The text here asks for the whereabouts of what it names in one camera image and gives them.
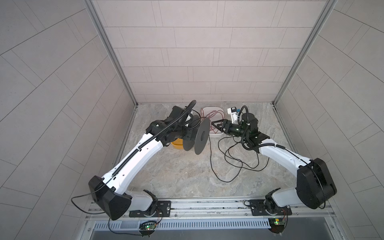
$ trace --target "black cable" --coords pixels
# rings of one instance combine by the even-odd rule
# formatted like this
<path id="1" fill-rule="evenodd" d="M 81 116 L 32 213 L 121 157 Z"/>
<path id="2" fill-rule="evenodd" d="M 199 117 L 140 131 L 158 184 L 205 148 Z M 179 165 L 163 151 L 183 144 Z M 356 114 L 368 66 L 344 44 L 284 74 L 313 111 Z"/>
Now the black cable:
<path id="1" fill-rule="evenodd" d="M 77 207 L 80 211 L 82 211 L 82 212 L 84 212 L 84 213 L 86 213 L 86 214 L 97 215 L 97 214 L 103 214 L 103 213 L 105 213 L 105 212 L 97 212 L 97 213 L 94 213 L 94 212 L 86 212 L 86 211 L 84 211 L 83 209 L 81 209 L 79 206 L 77 206 L 77 205 L 74 203 L 73 199 L 74 199 L 74 198 L 78 198 L 78 197 L 85 197 L 85 196 L 94 194 L 94 193 L 97 192 L 98 190 L 102 189 L 105 185 L 107 185 L 107 183 L 109 183 L 110 180 L 108 180 L 108 182 L 106 182 L 103 186 L 99 187 L 99 188 L 98 188 L 96 191 L 94 191 L 94 192 L 87 193 L 87 194 L 80 195 L 80 196 L 75 196 L 75 197 L 71 198 L 71 202 L 72 202 L 72 204 L 73 204 L 75 207 Z"/>
<path id="2" fill-rule="evenodd" d="M 201 118 L 201 115 L 200 115 L 199 112 L 197 112 L 196 110 L 193 110 L 193 109 L 192 109 L 192 111 L 194 111 L 195 113 L 197 113 L 197 115 L 199 116 L 199 118 Z"/>
<path id="3" fill-rule="evenodd" d="M 320 207 L 320 206 L 319 206 L 319 208 L 320 208 L 320 209 L 324 209 L 324 208 L 325 208 L 325 202 L 326 202 L 326 200 L 325 200 L 325 195 L 324 195 L 323 186 L 321 185 L 320 179 L 319 179 L 319 177 L 317 176 L 317 174 L 315 173 L 315 171 L 314 171 L 310 166 L 308 166 L 308 165 L 306 165 L 306 167 L 308 167 L 308 168 L 313 172 L 313 174 L 314 174 L 315 177 L 317 178 L 317 181 L 318 181 L 319 184 L 320 184 L 321 192 L 323 193 L 324 206 L 323 206 L 323 207 Z"/>
<path id="4" fill-rule="evenodd" d="M 132 235 L 132 236 L 142 236 L 141 234 L 133 234 L 133 233 L 127 233 L 127 232 L 114 232 L 114 231 L 112 231 L 111 227 L 109 226 L 109 221 L 110 220 L 111 220 L 111 218 L 108 219 L 108 228 L 114 234 L 126 234 L 126 235 Z"/>
<path id="5" fill-rule="evenodd" d="M 260 171 L 264 170 L 264 169 L 267 167 L 267 165 L 268 165 L 268 163 L 269 163 L 269 158 L 268 158 L 268 160 L 267 160 L 267 163 L 266 163 L 265 167 L 263 167 L 263 168 L 260 169 L 260 170 L 255 170 L 255 168 L 256 168 L 256 167 L 259 165 L 259 163 L 260 163 L 260 161 L 259 161 L 259 155 L 258 155 L 258 154 L 257 154 L 257 160 L 258 160 L 258 163 L 257 163 L 257 165 L 256 165 L 255 167 L 251 167 L 251 166 L 249 166 L 247 163 L 243 162 L 241 159 L 237 159 L 237 158 L 232 157 L 232 156 L 230 155 L 230 153 L 229 153 L 229 149 L 231 149 L 232 147 L 234 147 L 234 146 L 237 145 L 238 143 L 236 143 L 235 145 L 229 147 L 229 148 L 226 150 L 226 152 L 223 152 L 223 151 L 220 149 L 220 145 L 219 145 L 219 142 L 220 142 L 222 139 L 220 139 L 220 140 L 218 141 L 218 143 L 217 143 L 217 147 L 219 148 L 220 152 L 222 152 L 222 153 L 224 154 L 224 160 L 225 160 L 227 163 L 229 163 L 230 165 L 232 165 L 232 166 L 234 166 L 234 167 L 239 167 L 239 166 L 233 165 L 232 163 L 228 162 L 227 159 L 226 159 L 226 157 L 228 157 L 228 158 L 230 158 L 230 159 L 237 160 L 238 162 L 241 162 L 242 165 L 241 165 L 239 168 L 244 168 L 244 169 L 246 169 L 246 170 L 250 170 L 250 171 L 254 171 L 254 172 L 260 172 Z M 251 168 L 251 169 L 246 168 L 246 167 L 243 167 L 243 164 L 247 165 L 247 166 L 248 166 L 249 168 Z"/>
<path id="6" fill-rule="evenodd" d="M 115 177 L 120 170 L 127 164 L 127 162 L 137 153 L 139 152 L 145 145 L 147 145 L 150 141 L 157 138 L 162 132 L 169 129 L 173 124 L 177 123 L 182 117 L 189 114 L 189 111 L 192 110 L 192 108 L 195 106 L 196 100 L 192 100 L 188 107 L 185 109 L 185 111 L 180 114 L 177 118 L 175 118 L 172 122 L 170 122 L 165 128 L 160 130 L 157 134 L 153 135 L 149 139 L 145 140 L 141 145 L 139 145 L 127 158 L 124 159 L 124 161 L 117 167 L 117 169 L 112 173 L 112 176 Z"/>
<path id="7" fill-rule="evenodd" d="M 220 181 L 222 181 L 222 182 L 232 182 L 232 181 L 239 175 L 239 173 L 240 173 L 240 171 L 241 171 L 241 168 L 239 169 L 239 172 L 236 174 L 236 176 L 235 176 L 234 178 L 232 178 L 231 181 L 224 181 L 224 180 L 221 180 L 221 179 L 217 176 L 217 174 L 215 173 L 214 168 L 212 167 L 212 148 L 211 148 L 211 138 L 209 137 L 209 135 L 208 135 L 208 139 L 209 139 L 209 149 L 210 149 L 209 161 L 210 161 L 210 163 L 211 163 L 211 169 L 212 169 L 212 172 L 215 174 L 215 176 L 217 177 L 218 180 L 220 180 Z"/>

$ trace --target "metal vent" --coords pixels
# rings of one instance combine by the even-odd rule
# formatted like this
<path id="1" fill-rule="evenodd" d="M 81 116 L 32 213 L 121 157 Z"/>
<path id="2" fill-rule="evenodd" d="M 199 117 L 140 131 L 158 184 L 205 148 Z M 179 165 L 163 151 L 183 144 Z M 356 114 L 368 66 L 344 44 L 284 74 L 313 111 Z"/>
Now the metal vent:
<path id="1" fill-rule="evenodd" d="M 138 230 L 143 220 L 120 220 L 110 222 L 116 231 Z M 190 230 L 190 229 L 245 229 L 271 228 L 268 218 L 228 218 L 228 219 L 167 219 L 161 221 L 156 230 Z M 108 221 L 96 221 L 95 231 L 109 231 Z"/>
<path id="2" fill-rule="evenodd" d="M 180 229 L 239 229 L 239 228 L 270 228 L 267 218 L 260 219 L 186 219 L 166 220 L 158 226 L 158 230 Z"/>

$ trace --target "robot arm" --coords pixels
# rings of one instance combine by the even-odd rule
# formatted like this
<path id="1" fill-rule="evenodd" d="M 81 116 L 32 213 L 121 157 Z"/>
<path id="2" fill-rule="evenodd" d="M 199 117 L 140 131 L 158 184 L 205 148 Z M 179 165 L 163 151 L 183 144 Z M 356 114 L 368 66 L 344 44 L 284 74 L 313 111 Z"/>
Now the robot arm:
<path id="1" fill-rule="evenodd" d="M 210 130 L 209 119 L 201 121 L 198 116 L 192 116 L 191 109 L 194 104 L 195 101 L 192 101 L 185 109 L 174 106 L 167 119 L 152 122 L 139 143 L 119 164 L 102 178 L 94 176 L 89 181 L 93 200 L 112 220 L 132 210 L 144 211 L 146 215 L 154 213 L 157 205 L 155 195 L 146 190 L 127 191 L 127 188 L 134 176 L 163 146 L 168 146 L 177 138 L 183 139 L 183 147 L 187 151 L 195 141 L 201 140 L 205 146 Z M 285 149 L 259 132 L 257 122 L 254 115 L 247 110 L 247 113 L 242 115 L 241 125 L 226 119 L 212 122 L 212 125 L 226 134 L 241 136 L 242 145 L 246 150 L 257 151 L 270 157 L 297 177 L 296 188 L 275 189 L 267 194 L 266 209 L 269 213 L 274 213 L 278 207 L 302 203 L 315 209 L 336 193 L 332 178 L 321 159 L 311 160 Z M 202 149 L 198 149 L 197 145 L 195 153 L 200 154 Z"/>

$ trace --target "gray floor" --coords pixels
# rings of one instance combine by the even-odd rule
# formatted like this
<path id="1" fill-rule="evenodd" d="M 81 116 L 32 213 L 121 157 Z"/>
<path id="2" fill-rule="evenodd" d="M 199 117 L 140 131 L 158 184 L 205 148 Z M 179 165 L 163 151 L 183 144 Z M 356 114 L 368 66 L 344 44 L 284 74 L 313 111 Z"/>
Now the gray floor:
<path id="1" fill-rule="evenodd" d="M 229 107 L 240 108 L 244 104 L 259 120 L 261 132 L 288 147 L 270 103 L 197 103 L 194 109 L 199 111 L 203 107 L 216 106 L 226 111 Z M 184 107 L 187 104 L 139 105 L 123 156 L 138 143 L 149 124 L 157 119 L 164 120 L 174 105 Z M 211 138 L 212 165 L 221 179 L 230 180 L 236 175 L 238 168 L 225 162 L 223 154 L 217 148 L 218 141 L 219 138 Z M 232 139 L 224 139 L 220 142 L 220 148 L 226 150 L 233 144 Z M 240 144 L 232 149 L 232 156 L 236 156 L 252 167 L 257 164 L 255 151 L 247 151 Z M 164 147 L 141 169 L 128 189 L 147 189 L 159 198 L 260 196 L 278 187 L 292 187 L 296 182 L 290 172 L 270 159 L 268 166 L 263 171 L 254 172 L 242 169 L 235 180 L 231 183 L 224 183 L 213 174 L 209 156 L 209 142 L 200 155 L 196 155 L 193 150 L 186 152 L 172 146 Z M 256 169 L 263 168 L 268 158 L 259 154 L 259 159 L 260 164 Z"/>

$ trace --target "metal frame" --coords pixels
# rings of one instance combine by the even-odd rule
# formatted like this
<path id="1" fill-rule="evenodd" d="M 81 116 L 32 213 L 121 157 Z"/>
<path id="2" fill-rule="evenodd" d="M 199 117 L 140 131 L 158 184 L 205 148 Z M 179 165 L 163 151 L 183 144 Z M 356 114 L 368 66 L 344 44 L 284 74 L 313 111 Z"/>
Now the metal frame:
<path id="1" fill-rule="evenodd" d="M 212 198 L 170 198 L 160 199 L 171 201 L 170 217 L 164 217 L 164 222 L 185 222 L 199 220 L 239 220 L 239 221 L 257 221 L 273 216 L 265 214 L 263 216 L 252 216 L 251 209 L 244 205 L 244 201 L 250 199 L 265 199 L 264 196 L 257 197 L 212 197 Z M 291 205 L 292 215 L 290 218 L 297 217 L 324 217 L 328 224 L 329 230 L 335 240 L 345 238 L 343 232 L 335 221 L 336 215 L 330 206 L 329 202 L 325 209 L 310 209 L 305 205 Z M 86 209 L 89 212 L 99 212 L 101 209 L 96 203 L 91 203 Z M 77 240 L 88 240 L 91 237 L 92 231 L 97 223 L 105 223 L 109 217 L 106 214 L 89 215 L 86 217 Z M 131 221 L 132 223 L 156 220 L 153 218 L 130 218 L 127 214 L 123 215 L 118 221 Z"/>
<path id="2" fill-rule="evenodd" d="M 127 78 L 126 78 L 126 76 L 125 76 L 125 74 L 124 74 L 124 72 L 120 66 L 120 63 L 119 63 L 118 58 L 116 56 L 116 53 L 114 52 L 113 47 L 109 41 L 108 35 L 104 31 L 104 27 L 100 22 L 99 16 L 97 15 L 97 12 L 94 8 L 93 2 L 92 2 L 92 0 L 83 0 L 83 1 L 84 1 L 85 8 L 87 9 L 87 11 L 91 17 L 91 20 L 92 20 L 100 38 L 101 38 L 101 42 L 106 47 L 107 53 L 111 58 L 112 64 L 115 67 L 121 81 L 123 82 L 124 87 L 127 89 L 128 95 L 131 97 L 133 103 L 135 104 L 135 108 L 136 108 L 137 107 L 136 98 L 132 92 L 132 89 L 129 87 Z"/>
<path id="3" fill-rule="evenodd" d="M 294 77 L 295 73 L 297 72 L 297 69 L 299 69 L 300 64 L 303 62 L 304 57 L 307 55 L 309 49 L 311 48 L 314 40 L 316 39 L 317 35 L 319 35 L 319 32 L 321 28 L 323 27 L 325 21 L 331 14 L 333 10 L 333 6 L 336 4 L 337 0 L 328 0 L 327 3 L 325 3 L 319 17 L 316 20 L 316 23 L 314 24 L 311 33 L 307 37 L 307 40 L 305 41 L 303 47 L 301 48 L 299 55 L 296 57 L 295 62 L 293 63 L 290 71 L 287 74 L 287 77 L 285 78 L 285 81 L 283 82 L 283 85 L 281 86 L 279 92 L 276 95 L 276 98 L 273 100 L 273 104 L 277 105 L 280 101 L 283 93 L 287 89 L 289 83 L 291 82 L 292 78 Z"/>

